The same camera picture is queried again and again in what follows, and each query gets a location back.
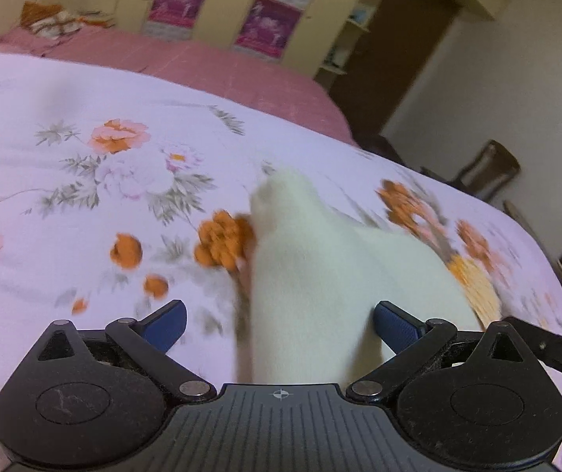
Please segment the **pink floral bedsheet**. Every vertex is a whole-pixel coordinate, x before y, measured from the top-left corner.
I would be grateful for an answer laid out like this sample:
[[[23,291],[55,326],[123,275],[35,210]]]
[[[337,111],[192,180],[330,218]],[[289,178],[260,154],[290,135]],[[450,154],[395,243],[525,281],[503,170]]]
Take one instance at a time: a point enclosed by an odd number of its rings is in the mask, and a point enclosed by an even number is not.
[[[171,355],[218,386],[254,382],[237,263],[251,195],[277,171],[357,223],[429,246],[479,329],[513,315],[562,336],[549,261],[487,203],[183,85],[0,53],[0,389],[50,322],[101,328],[171,299],[188,311]]]

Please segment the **pale green cloth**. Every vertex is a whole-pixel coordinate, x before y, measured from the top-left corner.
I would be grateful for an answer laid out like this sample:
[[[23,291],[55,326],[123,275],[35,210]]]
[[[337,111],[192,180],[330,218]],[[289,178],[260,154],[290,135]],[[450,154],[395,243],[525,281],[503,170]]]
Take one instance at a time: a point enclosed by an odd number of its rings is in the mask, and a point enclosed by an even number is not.
[[[481,325],[438,254],[412,236],[331,209],[292,171],[251,195],[253,235],[237,263],[249,299],[251,378],[258,384],[347,386],[392,357],[372,323],[381,301],[426,321]]]

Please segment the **open yellow shelf unit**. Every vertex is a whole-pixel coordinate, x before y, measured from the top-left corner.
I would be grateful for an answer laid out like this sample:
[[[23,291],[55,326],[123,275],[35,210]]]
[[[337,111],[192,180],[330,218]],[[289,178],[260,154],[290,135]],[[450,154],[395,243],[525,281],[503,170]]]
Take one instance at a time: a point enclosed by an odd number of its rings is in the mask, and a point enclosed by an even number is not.
[[[357,0],[353,5],[314,77],[326,92],[329,92],[338,78],[346,75],[345,67],[355,53],[357,43],[370,33],[370,25],[382,2],[383,0]]]

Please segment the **pink checked bedspread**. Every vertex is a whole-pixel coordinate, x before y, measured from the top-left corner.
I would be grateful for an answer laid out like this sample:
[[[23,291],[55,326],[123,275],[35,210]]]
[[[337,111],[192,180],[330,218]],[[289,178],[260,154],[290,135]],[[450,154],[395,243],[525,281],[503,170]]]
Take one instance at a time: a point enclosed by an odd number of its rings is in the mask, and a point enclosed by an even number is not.
[[[138,72],[232,100],[348,145],[355,142],[342,111],[313,79],[205,43],[166,42],[93,26],[43,39],[14,28],[0,36],[0,52]]]

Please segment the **yellow wardrobe with posters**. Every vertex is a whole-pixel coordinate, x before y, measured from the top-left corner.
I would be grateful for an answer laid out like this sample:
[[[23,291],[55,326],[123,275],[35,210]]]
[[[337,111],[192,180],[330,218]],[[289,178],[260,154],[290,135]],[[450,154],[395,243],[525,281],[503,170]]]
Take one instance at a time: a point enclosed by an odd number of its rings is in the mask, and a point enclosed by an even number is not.
[[[194,39],[313,78],[359,0],[88,0],[131,33]]]

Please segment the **dark wooden chair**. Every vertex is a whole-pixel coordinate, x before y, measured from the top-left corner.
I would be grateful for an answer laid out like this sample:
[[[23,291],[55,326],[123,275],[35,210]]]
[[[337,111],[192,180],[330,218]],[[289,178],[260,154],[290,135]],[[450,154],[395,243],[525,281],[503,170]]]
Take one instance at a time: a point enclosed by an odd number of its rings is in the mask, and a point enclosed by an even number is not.
[[[470,196],[491,203],[521,171],[517,158],[501,143],[490,140],[476,157],[452,179],[444,179],[427,167],[421,174]]]

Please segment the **dark wooden door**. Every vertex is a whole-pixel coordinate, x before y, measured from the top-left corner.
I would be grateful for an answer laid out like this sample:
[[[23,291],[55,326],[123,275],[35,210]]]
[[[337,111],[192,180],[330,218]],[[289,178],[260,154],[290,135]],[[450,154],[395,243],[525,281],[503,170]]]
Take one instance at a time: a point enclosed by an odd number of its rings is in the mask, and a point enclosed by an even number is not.
[[[454,0],[381,0],[329,90],[355,140],[383,131],[459,10]]]

